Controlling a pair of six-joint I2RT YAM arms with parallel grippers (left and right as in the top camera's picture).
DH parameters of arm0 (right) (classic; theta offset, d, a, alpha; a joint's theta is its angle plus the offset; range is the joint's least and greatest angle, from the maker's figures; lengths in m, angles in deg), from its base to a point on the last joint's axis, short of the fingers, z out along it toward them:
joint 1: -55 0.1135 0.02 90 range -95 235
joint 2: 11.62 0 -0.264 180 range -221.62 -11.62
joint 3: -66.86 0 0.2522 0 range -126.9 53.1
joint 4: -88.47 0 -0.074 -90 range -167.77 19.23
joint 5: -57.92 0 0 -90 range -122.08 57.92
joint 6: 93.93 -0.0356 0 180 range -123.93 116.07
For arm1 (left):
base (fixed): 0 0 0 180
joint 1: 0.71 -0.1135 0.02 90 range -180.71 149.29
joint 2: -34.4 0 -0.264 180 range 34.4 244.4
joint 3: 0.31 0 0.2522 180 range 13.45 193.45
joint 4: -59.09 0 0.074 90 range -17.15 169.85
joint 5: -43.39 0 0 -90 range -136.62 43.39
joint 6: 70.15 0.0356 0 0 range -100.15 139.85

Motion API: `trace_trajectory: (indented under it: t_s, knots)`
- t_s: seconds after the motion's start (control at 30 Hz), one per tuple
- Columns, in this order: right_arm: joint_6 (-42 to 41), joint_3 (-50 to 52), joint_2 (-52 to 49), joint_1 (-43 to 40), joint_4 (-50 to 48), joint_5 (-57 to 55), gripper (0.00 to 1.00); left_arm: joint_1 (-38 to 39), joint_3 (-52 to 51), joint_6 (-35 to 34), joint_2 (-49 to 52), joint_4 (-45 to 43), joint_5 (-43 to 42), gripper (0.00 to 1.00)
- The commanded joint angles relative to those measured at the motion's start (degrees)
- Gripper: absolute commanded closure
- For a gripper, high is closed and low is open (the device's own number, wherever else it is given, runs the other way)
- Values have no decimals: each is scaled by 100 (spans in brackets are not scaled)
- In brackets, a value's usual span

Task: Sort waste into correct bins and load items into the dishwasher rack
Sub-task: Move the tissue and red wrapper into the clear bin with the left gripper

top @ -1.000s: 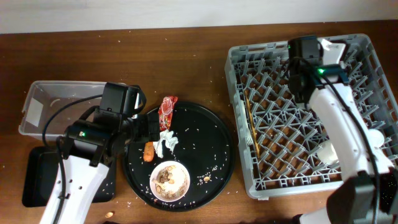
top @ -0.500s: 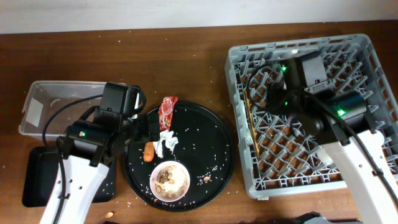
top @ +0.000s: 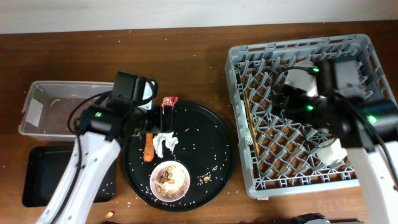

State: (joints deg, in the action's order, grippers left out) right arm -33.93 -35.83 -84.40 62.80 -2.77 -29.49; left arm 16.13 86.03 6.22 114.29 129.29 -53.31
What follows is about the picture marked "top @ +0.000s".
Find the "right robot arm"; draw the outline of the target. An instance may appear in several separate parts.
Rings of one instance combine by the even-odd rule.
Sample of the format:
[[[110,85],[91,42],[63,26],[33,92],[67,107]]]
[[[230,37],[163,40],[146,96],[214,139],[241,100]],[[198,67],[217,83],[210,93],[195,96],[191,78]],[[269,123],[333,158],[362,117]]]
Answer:
[[[326,131],[346,149],[372,223],[397,223],[397,104],[368,100],[353,57],[301,61],[282,70],[286,79],[273,114]]]

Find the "red snack wrapper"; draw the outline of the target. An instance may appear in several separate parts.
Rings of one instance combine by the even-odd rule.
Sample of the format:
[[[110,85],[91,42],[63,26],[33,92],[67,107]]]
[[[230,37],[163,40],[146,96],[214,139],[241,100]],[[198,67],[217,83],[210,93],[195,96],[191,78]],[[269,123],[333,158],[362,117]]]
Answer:
[[[166,96],[164,97],[164,99],[162,100],[162,111],[165,112],[165,107],[166,106],[171,106],[172,109],[174,109],[175,104],[178,101],[178,97],[177,96]]]

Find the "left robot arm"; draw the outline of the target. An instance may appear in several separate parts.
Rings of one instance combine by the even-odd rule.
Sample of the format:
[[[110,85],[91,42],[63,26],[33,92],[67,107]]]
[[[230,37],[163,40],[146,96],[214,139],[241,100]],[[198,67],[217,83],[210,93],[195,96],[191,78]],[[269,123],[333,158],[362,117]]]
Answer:
[[[68,119],[75,143],[68,165],[38,223],[85,223],[97,191],[121,151],[121,140],[139,134],[169,133],[178,98],[141,109],[151,99],[123,101],[106,91],[80,117]]]

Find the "white tissue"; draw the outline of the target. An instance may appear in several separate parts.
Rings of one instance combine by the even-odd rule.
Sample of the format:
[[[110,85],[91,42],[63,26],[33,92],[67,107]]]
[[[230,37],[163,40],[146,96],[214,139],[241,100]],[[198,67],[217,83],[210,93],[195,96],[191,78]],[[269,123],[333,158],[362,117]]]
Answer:
[[[174,149],[179,141],[178,137],[174,136],[174,132],[171,132],[156,134],[152,143],[157,157],[162,159],[164,157],[164,147],[174,154]]]

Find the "pink bowl with food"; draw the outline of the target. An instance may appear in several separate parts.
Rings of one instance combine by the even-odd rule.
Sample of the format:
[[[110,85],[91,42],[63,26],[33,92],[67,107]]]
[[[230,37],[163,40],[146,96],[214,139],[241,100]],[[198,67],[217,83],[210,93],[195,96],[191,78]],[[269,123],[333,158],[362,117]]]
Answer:
[[[190,187],[190,174],[187,168],[177,161],[162,162],[152,171],[150,190],[161,202],[176,202],[182,199]]]

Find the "white plastic fork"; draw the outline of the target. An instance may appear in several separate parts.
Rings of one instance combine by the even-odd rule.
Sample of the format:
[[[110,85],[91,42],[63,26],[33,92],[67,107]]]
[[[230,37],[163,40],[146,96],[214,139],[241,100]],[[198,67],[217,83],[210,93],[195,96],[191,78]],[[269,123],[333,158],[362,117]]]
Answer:
[[[244,127],[244,132],[245,132],[245,142],[246,142],[247,146],[252,146],[253,140],[252,140],[251,132],[249,130],[248,119],[246,116],[244,101],[240,100],[240,102],[241,102],[241,107],[242,107],[241,112],[243,114],[243,127]]]

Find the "wooden chopstick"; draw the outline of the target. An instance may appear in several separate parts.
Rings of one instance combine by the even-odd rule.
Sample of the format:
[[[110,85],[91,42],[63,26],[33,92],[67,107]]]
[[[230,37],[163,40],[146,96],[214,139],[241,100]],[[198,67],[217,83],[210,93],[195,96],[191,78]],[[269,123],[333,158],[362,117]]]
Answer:
[[[253,144],[254,144],[254,149],[255,149],[255,152],[256,152],[256,157],[259,159],[260,158],[260,153],[259,153],[259,147],[258,147],[257,139],[256,139],[256,130],[255,130],[255,125],[254,125],[254,120],[253,120],[253,117],[252,117],[248,90],[244,91],[244,96],[245,96],[245,101],[246,101],[246,109],[248,111],[248,116],[249,116],[249,122],[250,122],[250,126],[251,126],[252,140],[253,140]]]

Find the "white paper cup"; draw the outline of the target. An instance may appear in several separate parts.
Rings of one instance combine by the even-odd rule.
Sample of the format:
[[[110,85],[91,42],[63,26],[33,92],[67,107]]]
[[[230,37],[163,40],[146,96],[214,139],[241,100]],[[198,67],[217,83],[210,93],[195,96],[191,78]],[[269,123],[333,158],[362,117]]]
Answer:
[[[316,154],[319,160],[331,166],[342,161],[347,156],[347,151],[345,148],[342,148],[338,138],[333,138],[320,143]]]

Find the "orange carrot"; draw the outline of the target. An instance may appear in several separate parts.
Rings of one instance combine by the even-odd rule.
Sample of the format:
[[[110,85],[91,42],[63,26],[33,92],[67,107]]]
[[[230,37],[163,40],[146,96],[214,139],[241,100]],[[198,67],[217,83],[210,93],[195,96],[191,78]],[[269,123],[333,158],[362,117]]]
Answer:
[[[146,143],[144,147],[144,155],[143,159],[145,162],[151,162],[154,159],[154,145],[153,145],[153,137],[154,135],[152,133],[147,133],[146,134]]]

